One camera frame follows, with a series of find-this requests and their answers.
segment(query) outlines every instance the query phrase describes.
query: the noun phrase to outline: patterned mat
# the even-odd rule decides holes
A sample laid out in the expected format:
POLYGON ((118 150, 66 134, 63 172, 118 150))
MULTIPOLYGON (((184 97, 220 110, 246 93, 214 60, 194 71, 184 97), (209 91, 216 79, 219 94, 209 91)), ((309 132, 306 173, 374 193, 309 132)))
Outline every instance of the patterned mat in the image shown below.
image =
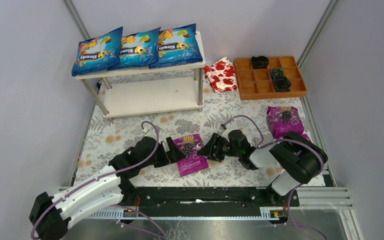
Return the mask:
MULTIPOLYGON (((192 70, 146 73, 108 79, 112 83, 131 83, 188 76, 193 76, 192 70)), ((142 121, 150 121, 160 127, 160 137, 164 140, 167 137, 176 139, 199 133, 205 144, 213 133, 223 133, 220 124, 235 115, 247 115, 258 124, 264 134, 264 143, 268 143, 273 141, 273 137, 266 124, 267 106, 293 106, 298 108, 299 116, 306 129, 305 133, 311 138, 307 130, 308 121, 299 98, 241 101, 238 91, 216 93, 205 80, 203 86, 205 107, 202 112, 197 110, 163 112, 118 117, 111 122, 104 119, 99 107, 95 106, 82 154, 79 156, 74 184, 90 177, 115 155, 134 146, 144 136, 141 130, 142 121)), ((102 100, 104 95, 105 86, 99 91, 102 100)), ((235 119, 228 127, 241 129, 254 146, 260 141, 258 131, 245 118, 235 119)), ((148 166, 130 181, 137 187, 265 187, 283 172, 278 163, 257 170, 247 170, 234 157, 226 157, 222 162, 208 160, 208 164, 209 168, 184 177, 180 177, 175 163, 160 168, 148 166)), ((324 185, 321 175, 313 178, 308 184, 308 186, 324 185)))

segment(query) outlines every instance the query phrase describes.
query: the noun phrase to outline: lower shelf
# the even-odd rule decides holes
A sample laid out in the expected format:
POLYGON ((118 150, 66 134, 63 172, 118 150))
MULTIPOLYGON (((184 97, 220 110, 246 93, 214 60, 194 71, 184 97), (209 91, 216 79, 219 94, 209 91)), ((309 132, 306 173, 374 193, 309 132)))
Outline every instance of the lower shelf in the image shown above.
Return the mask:
POLYGON ((113 84, 105 91, 104 105, 116 118, 141 114, 201 109, 198 81, 193 77, 113 84))

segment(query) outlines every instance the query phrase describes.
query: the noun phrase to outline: shelf top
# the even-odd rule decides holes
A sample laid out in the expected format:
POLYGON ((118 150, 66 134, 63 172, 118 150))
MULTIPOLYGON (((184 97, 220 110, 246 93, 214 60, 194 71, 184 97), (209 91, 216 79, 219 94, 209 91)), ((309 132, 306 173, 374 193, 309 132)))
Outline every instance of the shelf top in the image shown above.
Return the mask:
POLYGON ((203 41, 201 40, 201 33, 199 31, 196 31, 195 37, 196 37, 196 41, 198 42, 199 51, 202 55, 202 59, 203 59, 202 62, 195 62, 190 64, 176 65, 176 66, 158 67, 158 68, 152 68, 152 69, 150 69, 147 66, 128 67, 128 68, 115 69, 110 71, 104 70, 104 71, 91 72, 88 74, 77 75, 74 78, 79 80, 80 79, 96 79, 96 78, 115 77, 115 76, 122 76, 122 75, 146 74, 146 73, 167 72, 167 71, 174 71, 174 70, 203 68, 206 64, 206 61, 205 61, 205 55, 204 55, 203 41))

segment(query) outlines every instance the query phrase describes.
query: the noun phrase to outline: white shelf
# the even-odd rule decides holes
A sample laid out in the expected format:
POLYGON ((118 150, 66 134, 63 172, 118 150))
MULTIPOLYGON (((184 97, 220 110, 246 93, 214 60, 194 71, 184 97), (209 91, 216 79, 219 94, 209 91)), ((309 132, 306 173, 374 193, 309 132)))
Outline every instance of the white shelf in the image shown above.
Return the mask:
POLYGON ((193 77, 113 84, 105 90, 105 107, 116 118, 179 110, 201 109, 198 81, 193 77))
POLYGON ((104 70, 104 71, 97 71, 97 72, 92 72, 88 74, 83 74, 83 75, 77 75, 75 76, 75 79, 78 79, 78 80, 95 79, 95 78, 115 77, 115 76, 122 76, 122 75, 146 74, 146 73, 167 72, 167 71, 174 71, 174 70, 203 68, 206 64, 206 61, 205 61, 205 55, 204 55, 203 42, 201 40, 201 33, 199 31, 196 31, 195 37, 196 37, 196 41, 198 42, 199 51, 202 55, 202 59, 203 59, 202 62, 195 62, 195 63, 183 64, 183 65, 177 65, 177 66, 159 67, 159 68, 153 68, 153 69, 150 69, 149 67, 129 67, 129 68, 123 68, 123 69, 110 70, 110 71, 104 70))

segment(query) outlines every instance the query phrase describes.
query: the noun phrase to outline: blue snack bag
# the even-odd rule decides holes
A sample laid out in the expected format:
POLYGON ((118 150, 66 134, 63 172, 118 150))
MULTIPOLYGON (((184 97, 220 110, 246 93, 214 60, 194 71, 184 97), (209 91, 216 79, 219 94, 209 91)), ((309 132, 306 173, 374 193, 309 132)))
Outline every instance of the blue snack bag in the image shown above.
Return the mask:
POLYGON ((200 48, 195 38, 196 28, 197 25, 194 23, 159 32, 159 58, 157 62, 149 65, 149 68, 202 62, 203 56, 201 56, 200 48))
POLYGON ((77 58, 73 64, 71 75, 98 72, 120 62, 120 41, 123 27, 107 34, 78 43, 77 58))
POLYGON ((121 38, 120 63, 108 70, 145 67, 158 61, 157 44, 160 28, 123 36, 121 38))

